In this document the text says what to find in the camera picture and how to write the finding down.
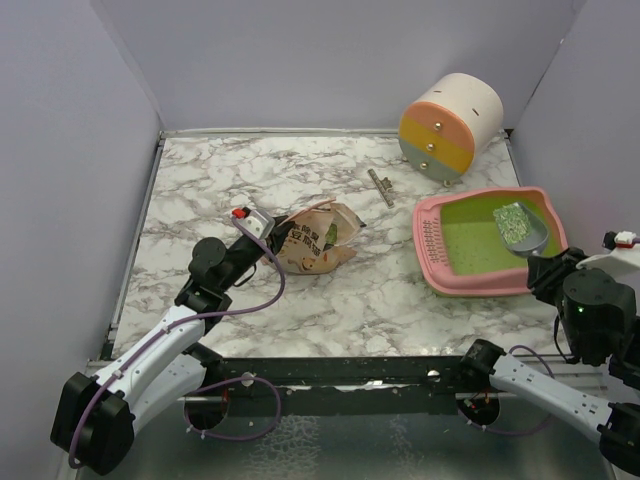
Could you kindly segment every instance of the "litter box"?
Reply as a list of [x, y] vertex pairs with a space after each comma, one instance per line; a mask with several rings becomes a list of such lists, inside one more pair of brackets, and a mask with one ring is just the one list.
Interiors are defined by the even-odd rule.
[[448, 296], [494, 297], [528, 293], [527, 260], [509, 253], [493, 211], [522, 202], [544, 220], [549, 244], [543, 256], [568, 248], [558, 215], [536, 187], [485, 188], [422, 200], [413, 212], [413, 241], [424, 278]]

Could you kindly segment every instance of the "purple cable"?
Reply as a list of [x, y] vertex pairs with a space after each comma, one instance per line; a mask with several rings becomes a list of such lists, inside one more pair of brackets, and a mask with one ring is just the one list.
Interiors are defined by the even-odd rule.
[[191, 392], [191, 395], [194, 393], [203, 393], [209, 390], [214, 390], [216, 388], [224, 387], [225, 385], [230, 385], [232, 383], [237, 383], [237, 382], [244, 382], [248, 380], [265, 384], [267, 387], [271, 389], [271, 391], [276, 397], [276, 414], [274, 415], [271, 423], [269, 423], [269, 425], [267, 425], [265, 429], [261, 430], [258, 433], [252, 433], [251, 435], [239, 435], [239, 436], [223, 435], [221, 433], [213, 433], [208, 430], [198, 430], [191, 424], [191, 419], [189, 418], [189, 412], [187, 412], [187, 406], [185, 405], [184, 419], [187, 422], [187, 425], [189, 425], [189, 429], [187, 430], [187, 432], [189, 432], [190, 430], [193, 430], [194, 432], [197, 432], [200, 435], [204, 435], [210, 438], [217, 438], [218, 440], [227, 440], [230, 442], [248, 442], [251, 440], [257, 440], [260, 437], [264, 437], [267, 433], [269, 433], [271, 430], [276, 428], [276, 425], [278, 425], [278, 422], [280, 422], [280, 417], [282, 416], [282, 399], [280, 398], [280, 395], [278, 394], [278, 390], [276, 389], [276, 387], [271, 382], [269, 382], [264, 378], [260, 378], [260, 377], [230, 378], [229, 380], [223, 380], [222, 382], [214, 383], [213, 385], [207, 385], [206, 387], [199, 388], [198, 390]]
[[[526, 350], [531, 355], [536, 357], [538, 361], [540, 361], [542, 366], [544, 366], [544, 368], [547, 369], [547, 372], [549, 372], [549, 376], [551, 378], [555, 378], [549, 364], [545, 362], [544, 359], [539, 354], [533, 351], [533, 349], [527, 347], [526, 345], [514, 345], [509, 349], [509, 353], [513, 353], [516, 350]], [[460, 409], [458, 409], [458, 414], [464, 417], [465, 419], [469, 420], [469, 418], [464, 413], [462, 413]], [[484, 432], [494, 433], [496, 435], [504, 435], [507, 437], [525, 437], [527, 435], [533, 435], [535, 433], [538, 433], [540, 430], [547, 428], [552, 420], [553, 420], [553, 415], [547, 415], [545, 419], [542, 420], [542, 422], [540, 422], [537, 426], [530, 428], [528, 430], [516, 430], [516, 431], [500, 430], [498, 428], [482, 426], [482, 425], [478, 425], [477, 423], [471, 422], [471, 420], [469, 420], [469, 422], [473, 427], [477, 428], [478, 430], [482, 430]]]
[[[280, 297], [284, 293], [285, 277], [284, 277], [284, 270], [282, 269], [282, 265], [280, 265], [278, 258], [273, 254], [271, 250], [269, 250], [269, 248], [265, 244], [263, 244], [258, 238], [256, 238], [255, 235], [253, 235], [246, 228], [240, 225], [240, 223], [238, 223], [238, 220], [235, 217], [231, 217], [231, 222], [238, 230], [240, 230], [240, 232], [243, 235], [246, 235], [251, 240], [253, 240], [253, 242], [264, 251], [267, 257], [269, 257], [269, 260], [273, 262], [274, 266], [276, 267], [276, 270], [280, 274], [280, 288], [278, 289], [278, 293], [276, 293], [271, 300], [263, 303], [262, 305], [258, 305], [257, 307], [243, 308], [241, 310], [232, 310], [230, 312], [199, 313], [197, 315], [191, 315], [190, 317], [182, 318], [180, 320], [176, 320], [170, 323], [169, 325], [167, 325], [166, 331], [160, 330], [158, 333], [150, 337], [149, 340], [147, 340], [138, 350], [136, 350], [131, 355], [131, 357], [129, 357], [129, 359], [120, 366], [120, 373], [124, 373], [138, 358], [140, 358], [140, 355], [142, 355], [144, 352], [146, 352], [149, 349], [149, 347], [151, 347], [151, 345], [153, 345], [156, 341], [158, 341], [159, 338], [163, 337], [164, 335], [167, 335], [175, 327], [178, 327], [188, 322], [192, 322], [194, 320], [204, 320], [206, 318], [222, 317], [222, 316], [229, 316], [229, 315], [243, 315], [245, 313], [257, 312], [259, 310], [270, 307], [280, 299]], [[113, 382], [115, 382], [117, 379], [118, 377], [116, 376], [115, 373], [111, 375], [104, 382], [104, 384], [98, 389], [98, 391], [95, 393], [95, 395], [91, 398], [91, 400], [87, 404], [87, 407], [84, 409], [84, 412], [82, 412], [82, 415], [80, 416], [80, 420], [78, 421], [78, 425], [76, 426], [76, 429], [73, 432], [73, 437], [71, 438], [71, 444], [69, 445], [69, 466], [71, 468], [78, 469], [82, 467], [82, 464], [76, 461], [76, 450], [78, 449], [78, 443], [80, 442], [80, 434], [82, 432], [82, 429], [84, 428], [85, 423], [87, 423], [87, 419], [89, 418], [89, 415], [93, 410], [93, 407], [95, 407], [96, 403], [98, 403], [98, 400], [100, 399], [102, 394], [106, 392], [107, 389], [111, 386], [111, 384], [113, 384]], [[258, 381], [266, 382], [266, 380], [264, 379], [259, 379]], [[275, 389], [275, 387], [273, 387], [273, 390], [277, 395], [278, 391]], [[278, 407], [278, 413], [276, 417], [278, 420], [279, 420], [279, 415], [280, 415], [280, 407]]]

